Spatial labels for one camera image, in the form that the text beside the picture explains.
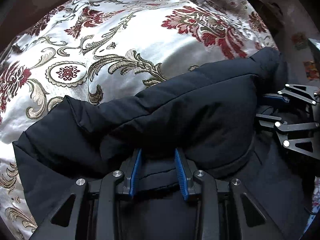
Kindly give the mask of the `floral satin bed quilt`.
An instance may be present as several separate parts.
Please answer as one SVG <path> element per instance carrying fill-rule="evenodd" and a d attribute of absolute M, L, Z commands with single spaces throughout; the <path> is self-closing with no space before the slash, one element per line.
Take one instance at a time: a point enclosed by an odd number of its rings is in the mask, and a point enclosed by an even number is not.
<path fill-rule="evenodd" d="M 37 223 L 12 142 L 65 95 L 93 105 L 276 43 L 248 0 L 70 0 L 1 53 L 1 219 L 14 239 Z"/>

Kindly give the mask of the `black puffer jacket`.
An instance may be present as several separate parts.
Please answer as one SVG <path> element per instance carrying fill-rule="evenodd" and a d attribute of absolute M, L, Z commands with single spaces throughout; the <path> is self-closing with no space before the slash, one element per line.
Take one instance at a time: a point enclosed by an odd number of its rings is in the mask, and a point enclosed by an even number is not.
<path fill-rule="evenodd" d="M 308 121 L 301 107 L 262 102 L 287 83 L 281 54 L 264 48 L 98 106 L 65 96 L 13 143 L 37 227 L 75 181 L 103 179 L 141 151 L 137 191 L 119 202 L 120 239 L 195 239 L 197 203 L 181 194 L 179 150 L 215 179 L 240 179 L 284 239 L 303 238 L 315 161 L 283 148 L 275 128 L 260 126 L 256 118 Z"/>

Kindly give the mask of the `colourful wall sticker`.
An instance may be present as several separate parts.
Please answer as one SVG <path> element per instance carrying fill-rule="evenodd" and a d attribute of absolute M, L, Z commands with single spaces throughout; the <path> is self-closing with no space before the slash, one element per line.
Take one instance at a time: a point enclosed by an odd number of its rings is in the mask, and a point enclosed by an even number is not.
<path fill-rule="evenodd" d="M 305 49 L 308 46 L 308 39 L 305 32 L 298 32 L 291 36 L 291 41 L 297 50 Z"/>
<path fill-rule="evenodd" d="M 304 61 L 303 65 L 308 80 L 319 80 L 319 71 L 313 61 Z"/>

